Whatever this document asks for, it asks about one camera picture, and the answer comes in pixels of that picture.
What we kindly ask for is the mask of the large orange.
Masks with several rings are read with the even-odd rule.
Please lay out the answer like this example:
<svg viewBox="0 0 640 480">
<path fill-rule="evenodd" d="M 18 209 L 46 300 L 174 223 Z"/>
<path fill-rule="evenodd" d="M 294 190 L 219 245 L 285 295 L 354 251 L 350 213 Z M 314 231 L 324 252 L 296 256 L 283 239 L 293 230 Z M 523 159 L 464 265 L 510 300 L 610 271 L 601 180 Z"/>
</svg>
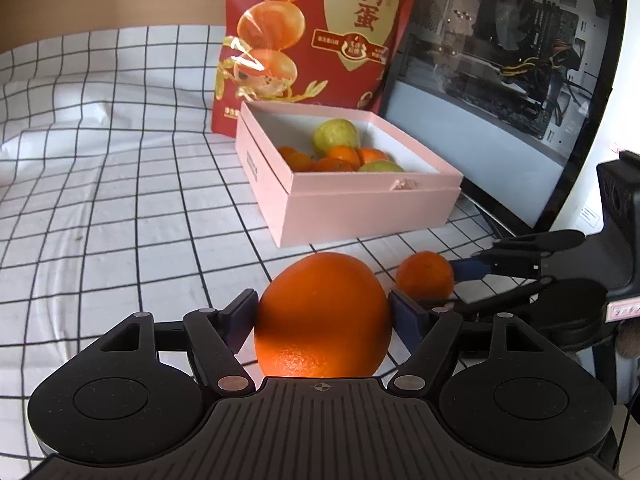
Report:
<svg viewBox="0 0 640 480">
<path fill-rule="evenodd" d="M 359 259 L 318 252 L 283 270 L 260 297 L 254 330 L 266 376 L 368 377 L 385 359 L 392 314 Z"/>
</svg>

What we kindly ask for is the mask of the green guava fruit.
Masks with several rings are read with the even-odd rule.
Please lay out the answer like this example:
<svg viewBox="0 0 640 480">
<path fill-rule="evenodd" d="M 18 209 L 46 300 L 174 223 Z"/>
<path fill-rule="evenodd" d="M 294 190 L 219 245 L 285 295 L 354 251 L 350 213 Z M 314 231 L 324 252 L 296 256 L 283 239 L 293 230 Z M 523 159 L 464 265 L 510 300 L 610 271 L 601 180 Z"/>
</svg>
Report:
<svg viewBox="0 0 640 480">
<path fill-rule="evenodd" d="M 314 152 L 324 156 L 331 148 L 347 146 L 348 148 L 360 147 L 360 136 L 356 126 L 346 119 L 330 119 L 314 130 L 311 136 L 311 145 Z"/>
</svg>

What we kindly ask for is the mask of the small orange mandarin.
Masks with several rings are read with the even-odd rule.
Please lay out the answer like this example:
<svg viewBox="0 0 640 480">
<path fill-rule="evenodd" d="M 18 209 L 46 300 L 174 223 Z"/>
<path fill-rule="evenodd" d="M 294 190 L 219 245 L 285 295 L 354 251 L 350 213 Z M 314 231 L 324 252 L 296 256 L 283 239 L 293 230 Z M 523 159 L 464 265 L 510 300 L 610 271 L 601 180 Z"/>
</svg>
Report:
<svg viewBox="0 0 640 480">
<path fill-rule="evenodd" d="M 292 154 L 296 153 L 294 148 L 291 148 L 290 146 L 286 146 L 286 145 L 280 146 L 280 148 L 278 148 L 278 152 L 283 158 L 288 158 L 288 156 L 291 156 Z"/>
</svg>

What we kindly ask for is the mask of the pink gift box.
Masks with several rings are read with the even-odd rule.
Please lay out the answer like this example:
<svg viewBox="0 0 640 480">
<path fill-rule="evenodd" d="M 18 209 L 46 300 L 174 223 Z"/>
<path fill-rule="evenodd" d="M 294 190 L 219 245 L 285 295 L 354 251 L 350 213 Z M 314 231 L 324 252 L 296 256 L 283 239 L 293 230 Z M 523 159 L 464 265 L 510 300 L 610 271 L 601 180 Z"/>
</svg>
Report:
<svg viewBox="0 0 640 480">
<path fill-rule="evenodd" d="M 358 129 L 361 143 L 390 155 L 398 172 L 294 172 L 278 149 L 310 151 L 329 119 Z M 442 226 L 460 194 L 462 173 L 418 140 L 366 110 L 246 102 L 235 149 L 274 244 L 338 242 Z"/>
</svg>

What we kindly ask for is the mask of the white grid tablecloth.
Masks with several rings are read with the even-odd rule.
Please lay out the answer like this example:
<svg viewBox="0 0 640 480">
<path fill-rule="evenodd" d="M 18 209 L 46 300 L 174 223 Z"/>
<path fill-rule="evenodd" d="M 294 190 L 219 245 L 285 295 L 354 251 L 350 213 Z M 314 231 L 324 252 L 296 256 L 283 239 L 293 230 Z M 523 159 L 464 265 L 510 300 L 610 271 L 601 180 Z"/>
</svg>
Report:
<svg viewBox="0 0 640 480">
<path fill-rule="evenodd" d="M 273 243 L 210 110 L 219 26 L 82 32 L 1 55 L 1 474 L 41 450 L 34 389 L 137 311 L 173 321 L 263 290 Z"/>
</svg>

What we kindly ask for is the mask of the mandarin inside box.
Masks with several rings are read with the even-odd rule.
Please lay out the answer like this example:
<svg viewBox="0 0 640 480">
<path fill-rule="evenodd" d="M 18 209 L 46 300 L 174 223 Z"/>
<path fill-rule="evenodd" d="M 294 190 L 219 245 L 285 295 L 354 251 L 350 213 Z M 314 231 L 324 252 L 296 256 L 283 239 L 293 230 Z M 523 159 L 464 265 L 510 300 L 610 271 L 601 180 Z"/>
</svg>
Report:
<svg viewBox="0 0 640 480">
<path fill-rule="evenodd" d="M 335 145 L 326 152 L 326 157 L 330 159 L 346 162 L 353 170 L 357 170 L 361 166 L 361 159 L 356 148 L 347 145 Z"/>
<path fill-rule="evenodd" d="M 379 160 L 389 160 L 388 155 L 377 148 L 357 148 L 357 154 L 360 159 L 360 165 L 370 164 L 370 162 L 378 162 Z"/>
<path fill-rule="evenodd" d="M 283 158 L 293 172 L 309 172 L 314 169 L 314 161 L 305 153 L 287 152 Z"/>
<path fill-rule="evenodd" d="M 346 160 L 326 157 L 315 162 L 312 170 L 315 172 L 351 172 L 354 171 L 354 167 Z"/>
</svg>

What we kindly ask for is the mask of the glass panel computer case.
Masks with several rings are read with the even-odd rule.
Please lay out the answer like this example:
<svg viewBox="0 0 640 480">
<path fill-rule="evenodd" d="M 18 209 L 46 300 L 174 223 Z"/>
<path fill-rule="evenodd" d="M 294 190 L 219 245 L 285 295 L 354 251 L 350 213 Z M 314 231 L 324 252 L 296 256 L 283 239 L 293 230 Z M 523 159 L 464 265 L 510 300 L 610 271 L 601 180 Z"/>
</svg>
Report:
<svg viewBox="0 0 640 480">
<path fill-rule="evenodd" d="M 627 0 L 416 0 L 382 114 L 496 231 L 602 228 L 596 168 Z"/>
</svg>

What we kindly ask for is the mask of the red snack bag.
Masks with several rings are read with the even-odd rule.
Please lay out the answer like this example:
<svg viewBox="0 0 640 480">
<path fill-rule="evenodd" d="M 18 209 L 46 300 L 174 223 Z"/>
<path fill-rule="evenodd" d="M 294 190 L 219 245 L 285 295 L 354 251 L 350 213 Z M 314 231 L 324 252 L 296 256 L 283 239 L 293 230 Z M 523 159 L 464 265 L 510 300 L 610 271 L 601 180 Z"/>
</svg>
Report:
<svg viewBox="0 0 640 480">
<path fill-rule="evenodd" d="M 368 108 L 414 0 L 226 0 L 213 132 L 234 136 L 243 103 Z"/>
</svg>

